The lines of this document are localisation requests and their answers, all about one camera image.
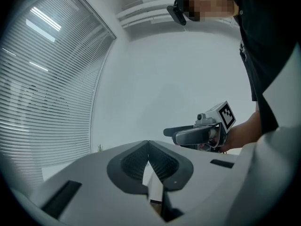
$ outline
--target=hand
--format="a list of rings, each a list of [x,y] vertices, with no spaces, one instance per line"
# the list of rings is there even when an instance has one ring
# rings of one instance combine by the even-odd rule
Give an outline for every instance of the hand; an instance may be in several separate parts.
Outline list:
[[[246,144],[256,142],[261,137],[260,114],[255,112],[248,121],[233,127],[228,133],[226,144],[220,148],[220,152],[241,148]]]

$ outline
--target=black slot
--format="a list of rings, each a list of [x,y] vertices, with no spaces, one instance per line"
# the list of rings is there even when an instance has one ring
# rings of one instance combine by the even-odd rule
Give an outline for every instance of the black slot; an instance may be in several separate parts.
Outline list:
[[[217,159],[212,160],[210,163],[217,165],[217,166],[225,167],[225,168],[232,168],[234,165],[234,163],[232,163],[232,162],[220,161]]]
[[[68,181],[57,193],[42,207],[42,210],[53,218],[58,219],[68,203],[72,200],[81,183]]]
[[[154,203],[154,204],[162,204],[162,202],[160,202],[160,201],[157,201],[157,200],[150,200],[151,202],[150,203]]]
[[[161,211],[161,217],[166,221],[172,221],[180,216],[183,215],[183,212],[181,212],[178,209],[172,208],[166,188],[163,189],[163,200],[162,200],[162,211]]]
[[[111,182],[127,194],[148,195],[148,188],[142,184],[145,166],[148,162],[148,141],[113,157],[107,166]]]

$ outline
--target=window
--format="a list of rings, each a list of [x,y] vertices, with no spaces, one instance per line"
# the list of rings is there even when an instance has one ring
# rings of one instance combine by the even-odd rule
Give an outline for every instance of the window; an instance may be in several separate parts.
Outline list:
[[[0,151],[34,189],[91,153],[92,105],[116,38],[84,0],[35,0],[0,44]]]

